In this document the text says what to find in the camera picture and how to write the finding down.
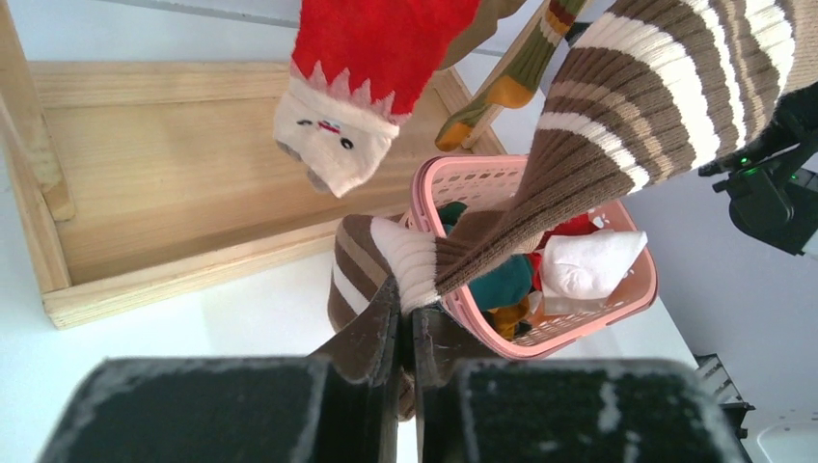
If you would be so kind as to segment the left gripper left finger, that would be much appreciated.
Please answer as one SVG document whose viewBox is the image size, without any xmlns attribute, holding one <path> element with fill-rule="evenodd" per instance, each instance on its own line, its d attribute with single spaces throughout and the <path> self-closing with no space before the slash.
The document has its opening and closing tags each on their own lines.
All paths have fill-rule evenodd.
<svg viewBox="0 0 818 463">
<path fill-rule="evenodd" d="M 43 462 L 393 462 L 400 307 L 387 279 L 305 357 L 124 358 L 77 387 Z"/>
</svg>

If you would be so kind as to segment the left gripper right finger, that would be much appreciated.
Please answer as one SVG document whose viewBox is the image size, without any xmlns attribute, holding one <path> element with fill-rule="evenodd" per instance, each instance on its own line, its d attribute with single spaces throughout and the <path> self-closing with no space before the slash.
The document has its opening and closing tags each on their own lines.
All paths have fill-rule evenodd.
<svg viewBox="0 0 818 463">
<path fill-rule="evenodd" d="M 412 316 L 422 462 L 743 462 L 722 407 L 664 359 L 510 361 L 437 308 Z"/>
</svg>

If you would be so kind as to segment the olive orange striped sock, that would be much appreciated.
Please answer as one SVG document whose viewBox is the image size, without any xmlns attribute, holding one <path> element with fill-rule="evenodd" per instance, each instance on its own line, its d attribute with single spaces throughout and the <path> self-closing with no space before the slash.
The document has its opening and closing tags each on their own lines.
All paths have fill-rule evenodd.
<svg viewBox="0 0 818 463">
<path fill-rule="evenodd" d="M 528 105 L 546 67 L 586 6 L 584 0 L 542 2 L 477 94 L 444 122 L 435 139 L 437 149 L 470 148 L 504 109 Z"/>
</svg>

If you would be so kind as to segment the brown white striped sock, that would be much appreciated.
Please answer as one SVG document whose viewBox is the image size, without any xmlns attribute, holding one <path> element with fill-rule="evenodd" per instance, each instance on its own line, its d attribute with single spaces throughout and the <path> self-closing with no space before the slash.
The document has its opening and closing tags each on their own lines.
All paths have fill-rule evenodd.
<svg viewBox="0 0 818 463">
<path fill-rule="evenodd" d="M 550 86 L 516 194 L 449 236 L 367 215 L 337 230 L 328 315 L 342 330 L 395 278 L 411 312 L 581 213 L 729 156 L 817 80 L 813 1 L 617 1 Z"/>
</svg>

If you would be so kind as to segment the dark green sock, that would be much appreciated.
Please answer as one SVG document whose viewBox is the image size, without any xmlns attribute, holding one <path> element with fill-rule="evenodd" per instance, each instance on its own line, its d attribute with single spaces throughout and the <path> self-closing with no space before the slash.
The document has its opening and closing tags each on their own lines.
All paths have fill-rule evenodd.
<svg viewBox="0 0 818 463">
<path fill-rule="evenodd" d="M 437 212 L 446 236 L 477 244 L 504 215 L 510 202 L 511 199 L 506 199 L 491 206 L 473 207 L 451 202 L 439 207 Z M 529 255 L 537 249 L 542 236 L 542 231 L 531 236 L 500 265 L 468 284 L 481 312 L 516 305 L 530 293 L 536 264 L 531 263 Z"/>
</svg>

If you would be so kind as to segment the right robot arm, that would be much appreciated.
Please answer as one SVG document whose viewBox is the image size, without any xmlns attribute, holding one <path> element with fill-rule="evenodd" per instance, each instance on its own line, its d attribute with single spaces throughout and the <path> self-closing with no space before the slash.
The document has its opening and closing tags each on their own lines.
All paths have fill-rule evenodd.
<svg viewBox="0 0 818 463">
<path fill-rule="evenodd" d="M 745 147 L 698 170 L 741 233 L 719 299 L 727 338 L 696 358 L 746 462 L 817 458 L 817 88 L 785 94 Z"/>
</svg>

